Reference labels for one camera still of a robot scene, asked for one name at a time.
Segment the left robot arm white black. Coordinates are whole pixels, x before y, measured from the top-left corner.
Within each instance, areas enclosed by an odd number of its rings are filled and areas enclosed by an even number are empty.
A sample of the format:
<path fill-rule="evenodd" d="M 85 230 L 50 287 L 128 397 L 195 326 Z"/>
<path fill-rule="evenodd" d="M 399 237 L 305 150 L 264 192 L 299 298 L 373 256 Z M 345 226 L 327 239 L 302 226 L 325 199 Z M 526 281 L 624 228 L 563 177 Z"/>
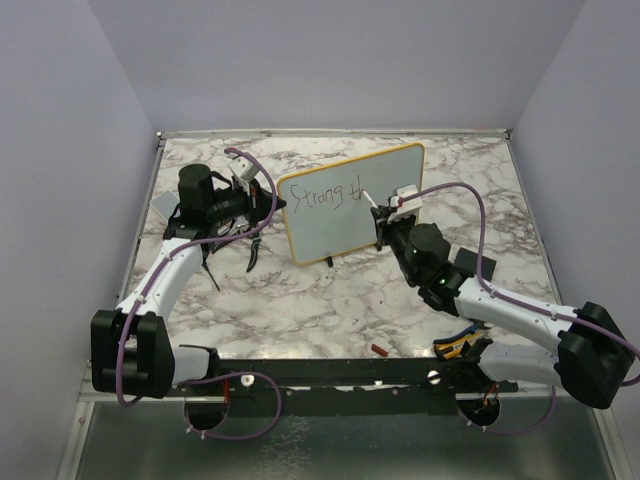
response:
<path fill-rule="evenodd" d="M 99 310 L 90 324 L 91 381 L 129 406 L 143 397 L 161 399 L 188 383 L 206 395 L 220 385 L 211 347 L 172 345 L 166 322 L 190 279 L 217 248 L 254 239 L 286 203 L 275 185 L 257 179 L 266 169 L 249 153 L 225 151 L 231 176 L 205 164 L 179 172 L 179 202 L 160 251 L 133 291 L 112 310 Z"/>

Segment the yellow framed whiteboard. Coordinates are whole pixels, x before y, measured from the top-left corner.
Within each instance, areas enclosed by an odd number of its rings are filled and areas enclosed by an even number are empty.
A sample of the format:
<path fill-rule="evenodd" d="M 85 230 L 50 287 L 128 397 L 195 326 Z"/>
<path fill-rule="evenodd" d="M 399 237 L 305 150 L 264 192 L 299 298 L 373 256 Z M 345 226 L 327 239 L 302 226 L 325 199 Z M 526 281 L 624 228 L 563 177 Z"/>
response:
<path fill-rule="evenodd" d="M 378 205 L 406 185 L 422 185 L 425 147 L 410 143 L 282 177 L 277 195 L 293 261 L 306 265 L 376 241 L 366 190 Z"/>

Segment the red marker cap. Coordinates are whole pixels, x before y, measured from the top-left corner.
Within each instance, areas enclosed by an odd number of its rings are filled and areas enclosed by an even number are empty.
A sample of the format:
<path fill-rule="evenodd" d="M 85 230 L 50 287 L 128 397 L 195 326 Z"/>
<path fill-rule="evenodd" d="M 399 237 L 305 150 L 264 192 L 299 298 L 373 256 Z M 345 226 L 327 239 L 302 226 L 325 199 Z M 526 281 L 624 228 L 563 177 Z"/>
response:
<path fill-rule="evenodd" d="M 371 345 L 371 350 L 373 352 L 375 352 L 377 355 L 382 356 L 382 357 L 387 357 L 389 355 L 389 352 L 382 348 L 381 346 L 377 345 L 377 344 L 372 344 Z"/>

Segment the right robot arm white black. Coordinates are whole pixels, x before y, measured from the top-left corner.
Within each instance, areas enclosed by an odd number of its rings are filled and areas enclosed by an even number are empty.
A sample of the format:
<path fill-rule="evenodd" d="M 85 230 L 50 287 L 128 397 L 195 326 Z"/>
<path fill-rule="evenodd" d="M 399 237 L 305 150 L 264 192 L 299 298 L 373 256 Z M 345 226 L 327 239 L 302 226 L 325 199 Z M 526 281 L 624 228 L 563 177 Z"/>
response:
<path fill-rule="evenodd" d="M 607 409 L 633 363 L 631 349 L 609 312 L 534 301 L 494 285 L 448 259 L 450 244 L 435 224 L 412 213 L 376 206 L 376 247 L 389 247 L 407 284 L 435 311 L 489 323 L 525 339 L 524 346 L 489 343 L 459 367 L 461 383 L 481 391 L 493 381 L 559 386 L 575 400 Z"/>

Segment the white marker pen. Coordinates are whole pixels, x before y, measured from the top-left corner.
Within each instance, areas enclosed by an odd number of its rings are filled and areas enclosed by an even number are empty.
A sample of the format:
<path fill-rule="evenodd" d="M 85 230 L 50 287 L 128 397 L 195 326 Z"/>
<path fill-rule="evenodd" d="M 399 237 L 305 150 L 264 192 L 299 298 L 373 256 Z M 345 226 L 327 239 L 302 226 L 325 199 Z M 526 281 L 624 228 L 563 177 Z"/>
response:
<path fill-rule="evenodd" d="M 378 205 L 366 190 L 361 190 L 361 195 L 367 200 L 371 208 L 377 209 Z"/>

